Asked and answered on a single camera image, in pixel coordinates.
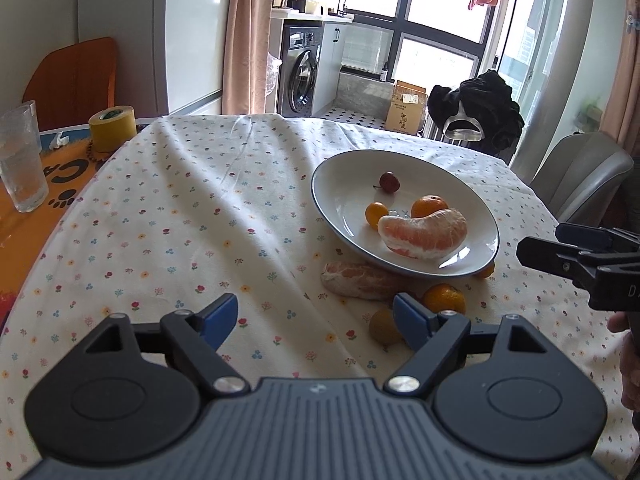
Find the right hand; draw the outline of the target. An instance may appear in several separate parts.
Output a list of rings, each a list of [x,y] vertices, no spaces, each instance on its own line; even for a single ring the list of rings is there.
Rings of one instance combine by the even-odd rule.
[[[633,412],[639,411],[639,357],[634,348],[634,337],[624,312],[616,312],[608,319],[608,330],[614,334],[623,333],[620,347],[620,374],[622,375],[622,403]]]

